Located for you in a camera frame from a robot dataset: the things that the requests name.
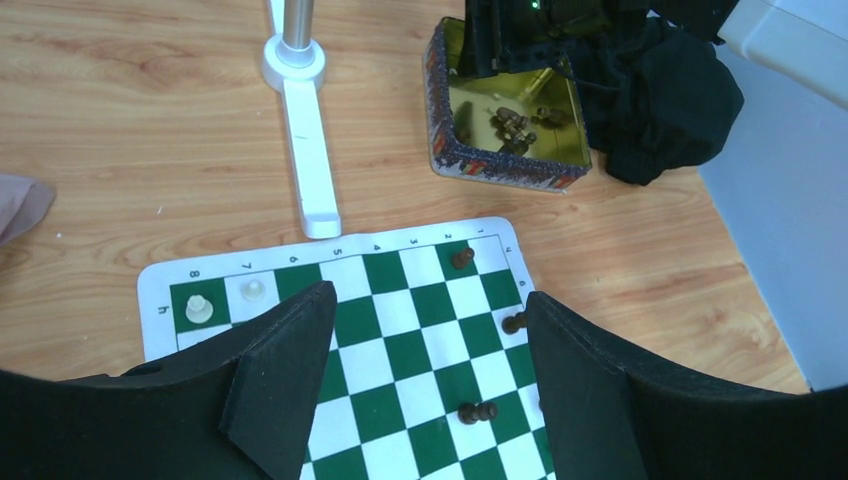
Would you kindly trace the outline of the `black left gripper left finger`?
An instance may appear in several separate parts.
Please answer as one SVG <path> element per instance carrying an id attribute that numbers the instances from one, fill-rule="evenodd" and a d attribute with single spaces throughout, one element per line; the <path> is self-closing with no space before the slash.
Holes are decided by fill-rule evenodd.
<path id="1" fill-rule="evenodd" d="M 296 479 L 337 295 L 317 282 L 192 347 L 106 374 L 1 374 L 5 479 Z"/>

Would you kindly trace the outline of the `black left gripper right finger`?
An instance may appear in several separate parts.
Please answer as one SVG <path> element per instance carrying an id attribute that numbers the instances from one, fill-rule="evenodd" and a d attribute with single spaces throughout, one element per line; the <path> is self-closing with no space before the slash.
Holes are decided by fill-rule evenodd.
<path id="1" fill-rule="evenodd" d="M 847 390 L 788 394 L 665 359 L 550 295 L 527 336 L 560 479 L 843 479 Z"/>

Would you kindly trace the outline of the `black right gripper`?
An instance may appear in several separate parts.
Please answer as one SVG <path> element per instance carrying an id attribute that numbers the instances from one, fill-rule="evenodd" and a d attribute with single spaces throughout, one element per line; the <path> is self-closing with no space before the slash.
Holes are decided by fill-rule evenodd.
<path id="1" fill-rule="evenodd" d="M 552 67 L 582 42 L 606 48 L 643 30 L 649 1 L 467 1 L 461 78 Z"/>

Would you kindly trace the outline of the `dark brown chess piece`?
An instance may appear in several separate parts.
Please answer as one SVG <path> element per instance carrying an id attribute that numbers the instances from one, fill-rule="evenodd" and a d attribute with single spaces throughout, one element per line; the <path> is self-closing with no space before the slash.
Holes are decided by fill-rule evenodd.
<path id="1" fill-rule="evenodd" d="M 514 335 L 520 330 L 527 328 L 527 315 L 525 312 L 518 312 L 514 315 L 509 315 L 502 319 L 501 328 L 507 335 Z"/>

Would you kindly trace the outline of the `dark brown chess pawn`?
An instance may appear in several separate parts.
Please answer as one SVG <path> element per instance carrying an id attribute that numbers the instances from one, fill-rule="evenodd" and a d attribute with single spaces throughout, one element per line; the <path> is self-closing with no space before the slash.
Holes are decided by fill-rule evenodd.
<path id="1" fill-rule="evenodd" d="M 457 416 L 459 421 L 465 425 L 487 422 L 498 416 L 498 406 L 493 401 L 476 404 L 465 402 L 458 407 Z"/>
<path id="2" fill-rule="evenodd" d="M 473 262 L 474 256 L 475 251 L 471 247 L 465 247 L 452 255 L 451 264 L 456 270 L 463 270 Z"/>

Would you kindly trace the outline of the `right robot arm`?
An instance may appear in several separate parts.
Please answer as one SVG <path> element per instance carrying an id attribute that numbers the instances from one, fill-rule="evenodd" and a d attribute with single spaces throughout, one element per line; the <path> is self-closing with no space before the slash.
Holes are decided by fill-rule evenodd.
<path id="1" fill-rule="evenodd" d="M 844 1 L 468 1 L 457 69 L 540 69 L 580 39 L 633 40 L 649 13 L 847 106 Z"/>

